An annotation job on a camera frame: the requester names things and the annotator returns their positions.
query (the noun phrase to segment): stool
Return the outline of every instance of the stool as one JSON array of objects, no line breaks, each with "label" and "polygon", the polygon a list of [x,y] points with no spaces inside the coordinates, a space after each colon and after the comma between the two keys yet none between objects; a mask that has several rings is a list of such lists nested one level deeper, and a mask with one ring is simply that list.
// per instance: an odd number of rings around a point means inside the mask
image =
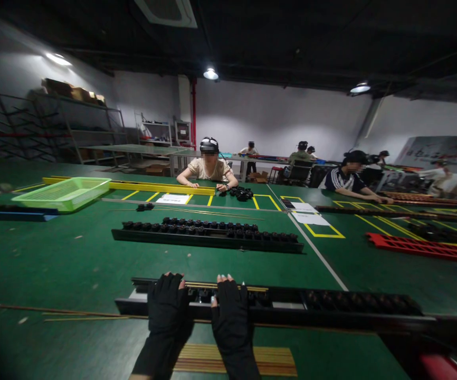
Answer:
[{"label": "stool", "polygon": [[273,166],[272,169],[271,169],[271,174],[269,175],[269,183],[276,183],[278,180],[276,179],[276,174],[278,174],[278,178],[279,178],[279,174],[280,172],[283,171],[284,168],[282,167],[278,167],[278,166]]}]

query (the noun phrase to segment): black glove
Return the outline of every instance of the black glove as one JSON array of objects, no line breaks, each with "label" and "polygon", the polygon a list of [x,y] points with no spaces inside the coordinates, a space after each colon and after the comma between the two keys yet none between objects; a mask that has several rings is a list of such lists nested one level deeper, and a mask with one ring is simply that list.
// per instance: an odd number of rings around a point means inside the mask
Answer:
[{"label": "black glove", "polygon": [[149,336],[139,354],[133,374],[154,376],[170,370],[169,356],[188,305],[186,289],[179,289],[183,276],[162,274],[148,290]]},{"label": "black glove", "polygon": [[248,290],[235,281],[218,283],[219,307],[213,313],[213,335],[230,379],[260,379],[248,323]]}]

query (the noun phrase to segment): plastic container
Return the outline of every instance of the plastic container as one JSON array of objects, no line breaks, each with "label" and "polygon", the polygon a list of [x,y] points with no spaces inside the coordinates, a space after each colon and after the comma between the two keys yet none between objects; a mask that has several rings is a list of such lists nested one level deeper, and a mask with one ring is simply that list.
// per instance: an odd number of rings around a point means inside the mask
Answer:
[{"label": "plastic container", "polygon": [[109,191],[110,178],[74,177],[12,198],[27,207],[74,211]]}]

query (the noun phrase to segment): red pipe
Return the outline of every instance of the red pipe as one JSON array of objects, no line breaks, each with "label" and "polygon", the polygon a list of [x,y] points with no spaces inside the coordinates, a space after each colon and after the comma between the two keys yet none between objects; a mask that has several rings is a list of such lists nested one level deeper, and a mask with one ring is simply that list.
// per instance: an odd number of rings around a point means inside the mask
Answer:
[{"label": "red pipe", "polygon": [[193,149],[197,150],[197,106],[195,104],[195,85],[197,84],[197,78],[192,81],[192,144]]}]

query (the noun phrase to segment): green workbench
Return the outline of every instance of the green workbench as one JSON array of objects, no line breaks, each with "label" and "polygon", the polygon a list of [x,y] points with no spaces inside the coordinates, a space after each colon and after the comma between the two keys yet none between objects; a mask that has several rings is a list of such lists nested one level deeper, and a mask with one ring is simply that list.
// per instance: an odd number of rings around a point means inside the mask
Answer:
[{"label": "green workbench", "polygon": [[[106,177],[140,182],[175,183],[174,178],[105,173],[107,167],[0,161],[0,183],[16,189],[40,184],[51,175]],[[199,181],[213,186],[209,181]],[[117,312],[114,298],[133,290],[130,278],[157,278],[166,271],[185,273],[192,281],[214,282],[230,273],[238,282],[266,286],[341,289],[319,255],[298,233],[277,197],[297,197],[312,205],[335,205],[353,199],[323,194],[317,189],[251,184],[257,203],[235,198],[193,196],[190,206],[210,210],[234,207],[263,221],[261,231],[296,233],[305,255],[240,252],[192,246],[114,241],[110,229],[126,220],[160,222],[165,216],[206,219],[188,212],[136,213],[113,211],[134,208],[131,203],[97,201],[46,223],[0,221],[0,303],[96,312]],[[111,191],[104,198],[128,201],[158,199],[161,195]],[[12,203],[15,194],[0,194]],[[305,225],[305,235],[350,290],[400,292],[411,295],[425,312],[457,314],[457,263],[386,252],[372,248],[363,234],[378,232],[353,215],[325,214],[335,228]],[[234,217],[208,217],[234,221]],[[390,231],[396,236],[402,231]],[[26,322],[18,322],[27,317]],[[142,320],[44,322],[37,312],[0,309],[0,363],[26,379],[126,379],[144,345],[147,322]],[[213,344],[209,325],[197,324],[189,343]],[[407,378],[377,335],[325,330],[257,328],[254,345],[290,347],[300,378]],[[175,373],[173,378],[226,378],[220,375]]]}]

